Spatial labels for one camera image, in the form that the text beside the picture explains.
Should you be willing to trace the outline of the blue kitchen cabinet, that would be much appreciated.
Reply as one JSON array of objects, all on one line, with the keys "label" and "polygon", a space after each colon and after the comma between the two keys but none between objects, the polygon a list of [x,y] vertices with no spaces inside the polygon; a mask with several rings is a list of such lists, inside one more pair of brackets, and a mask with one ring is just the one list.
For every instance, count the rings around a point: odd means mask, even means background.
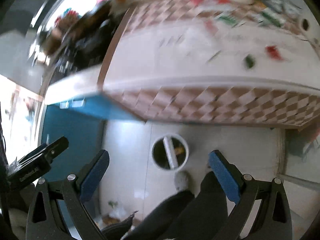
[{"label": "blue kitchen cabinet", "polygon": [[152,126],[100,96],[87,98],[78,108],[48,105],[44,113],[41,141],[62,136],[69,141],[45,179],[57,181],[78,173],[100,150],[106,150],[110,164],[98,195],[86,207],[93,217],[101,217],[110,210],[109,200],[118,201],[129,213],[137,210],[136,218],[142,219]]}]

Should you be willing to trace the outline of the white round trash bin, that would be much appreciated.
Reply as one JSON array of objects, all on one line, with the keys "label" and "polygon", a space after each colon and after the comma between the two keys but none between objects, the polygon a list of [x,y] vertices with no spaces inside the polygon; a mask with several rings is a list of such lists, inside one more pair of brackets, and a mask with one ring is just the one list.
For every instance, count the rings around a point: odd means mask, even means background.
[{"label": "white round trash bin", "polygon": [[160,170],[176,172],[186,165],[189,146],[180,135],[165,134],[154,141],[151,157]]}]

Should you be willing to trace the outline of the right black trouser leg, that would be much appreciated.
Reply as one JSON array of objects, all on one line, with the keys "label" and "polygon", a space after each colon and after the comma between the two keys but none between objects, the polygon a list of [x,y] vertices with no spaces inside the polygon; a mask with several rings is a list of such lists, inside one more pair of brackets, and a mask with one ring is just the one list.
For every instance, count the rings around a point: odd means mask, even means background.
[{"label": "right black trouser leg", "polygon": [[197,197],[173,221],[161,239],[213,239],[228,218],[226,195],[208,172]]}]

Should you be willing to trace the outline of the black trouser leg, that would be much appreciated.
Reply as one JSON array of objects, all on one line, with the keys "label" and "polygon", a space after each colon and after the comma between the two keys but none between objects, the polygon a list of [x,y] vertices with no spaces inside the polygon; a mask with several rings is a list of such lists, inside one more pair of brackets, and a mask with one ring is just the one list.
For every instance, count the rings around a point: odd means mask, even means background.
[{"label": "black trouser leg", "polygon": [[161,202],[124,239],[158,239],[194,198],[190,190],[172,195]]},{"label": "black trouser leg", "polygon": [[213,239],[228,218],[226,195],[208,172],[197,197],[173,221],[161,239]]}]

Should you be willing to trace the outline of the crumpled plastic bag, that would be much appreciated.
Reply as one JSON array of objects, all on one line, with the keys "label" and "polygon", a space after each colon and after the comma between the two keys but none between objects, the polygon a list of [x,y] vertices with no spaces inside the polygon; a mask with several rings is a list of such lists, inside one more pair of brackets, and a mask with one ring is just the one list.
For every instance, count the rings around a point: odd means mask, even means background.
[{"label": "crumpled plastic bag", "polygon": [[108,201],[109,212],[101,217],[102,223],[105,226],[113,225],[124,221],[129,217],[135,217],[137,210],[129,213],[124,206],[118,201]]}]

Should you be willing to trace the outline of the left grey slipper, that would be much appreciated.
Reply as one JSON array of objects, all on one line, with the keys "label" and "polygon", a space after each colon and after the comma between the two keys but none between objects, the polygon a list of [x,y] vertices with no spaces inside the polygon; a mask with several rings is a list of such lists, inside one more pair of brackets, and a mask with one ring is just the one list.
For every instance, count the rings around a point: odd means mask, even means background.
[{"label": "left grey slipper", "polygon": [[175,174],[174,185],[177,192],[189,190],[189,173],[179,171]]}]

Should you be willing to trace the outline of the left black trouser leg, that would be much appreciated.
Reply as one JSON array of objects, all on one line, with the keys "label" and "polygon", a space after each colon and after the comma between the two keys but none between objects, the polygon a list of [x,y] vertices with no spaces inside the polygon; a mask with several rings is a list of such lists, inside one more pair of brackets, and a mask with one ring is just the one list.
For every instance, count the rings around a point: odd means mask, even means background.
[{"label": "left black trouser leg", "polygon": [[172,195],[161,202],[124,239],[158,239],[194,198],[190,190]]}]

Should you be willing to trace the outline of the black gas stove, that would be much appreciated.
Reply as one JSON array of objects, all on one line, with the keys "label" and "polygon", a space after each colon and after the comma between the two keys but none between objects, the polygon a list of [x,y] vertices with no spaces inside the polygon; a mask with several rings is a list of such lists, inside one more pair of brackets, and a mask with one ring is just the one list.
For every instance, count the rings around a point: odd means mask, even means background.
[{"label": "black gas stove", "polygon": [[82,17],[67,15],[40,38],[47,66],[63,76],[101,63],[123,15],[115,15],[111,0],[98,3]]}]

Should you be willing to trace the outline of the long white box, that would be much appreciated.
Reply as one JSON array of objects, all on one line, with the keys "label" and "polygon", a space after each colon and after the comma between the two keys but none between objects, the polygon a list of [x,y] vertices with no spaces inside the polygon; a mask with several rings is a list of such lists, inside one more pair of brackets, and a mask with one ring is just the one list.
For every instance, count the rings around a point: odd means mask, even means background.
[{"label": "long white box", "polygon": [[172,142],[172,137],[170,136],[165,136],[163,138],[163,144],[164,144],[164,148],[165,148],[165,152],[167,155],[167,159],[168,159],[168,163],[170,166],[171,170],[175,170],[178,168],[178,161],[177,161],[177,157],[175,154],[175,149],[174,149],[174,145]]}]

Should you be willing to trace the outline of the green wrapper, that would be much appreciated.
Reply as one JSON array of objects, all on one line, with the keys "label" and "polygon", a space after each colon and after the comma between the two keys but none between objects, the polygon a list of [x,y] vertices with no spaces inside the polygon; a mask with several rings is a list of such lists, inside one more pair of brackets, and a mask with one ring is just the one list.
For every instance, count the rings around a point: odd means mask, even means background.
[{"label": "green wrapper", "polygon": [[244,58],[244,63],[247,69],[252,69],[255,66],[255,59],[252,55],[248,54]]}]

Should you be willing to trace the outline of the red wrapper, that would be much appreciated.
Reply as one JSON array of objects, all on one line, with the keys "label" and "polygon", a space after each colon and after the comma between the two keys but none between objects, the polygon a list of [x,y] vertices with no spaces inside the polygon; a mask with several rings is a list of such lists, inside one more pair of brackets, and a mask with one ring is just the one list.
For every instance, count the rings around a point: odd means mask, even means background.
[{"label": "red wrapper", "polygon": [[273,60],[283,61],[283,57],[281,56],[277,46],[266,46],[265,53],[267,56]]}]

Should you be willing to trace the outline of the checkered table mat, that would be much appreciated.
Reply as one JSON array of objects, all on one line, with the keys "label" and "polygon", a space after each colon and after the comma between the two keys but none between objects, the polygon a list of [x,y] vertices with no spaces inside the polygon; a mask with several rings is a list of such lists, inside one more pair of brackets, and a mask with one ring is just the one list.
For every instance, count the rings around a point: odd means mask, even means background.
[{"label": "checkered table mat", "polygon": [[[257,23],[260,1],[148,0],[126,16],[103,91],[144,120],[301,128],[319,117],[319,45],[309,12]],[[283,61],[269,58],[277,46]],[[244,58],[255,66],[247,69]]]}]

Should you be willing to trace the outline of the green white packet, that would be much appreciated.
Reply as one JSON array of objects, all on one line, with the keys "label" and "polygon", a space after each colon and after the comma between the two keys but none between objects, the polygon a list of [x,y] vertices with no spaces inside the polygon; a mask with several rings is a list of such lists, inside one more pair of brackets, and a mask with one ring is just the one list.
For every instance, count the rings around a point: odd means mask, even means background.
[{"label": "green white packet", "polygon": [[261,26],[273,25],[282,28],[285,25],[285,18],[268,7],[254,11],[257,13],[257,23]]}]

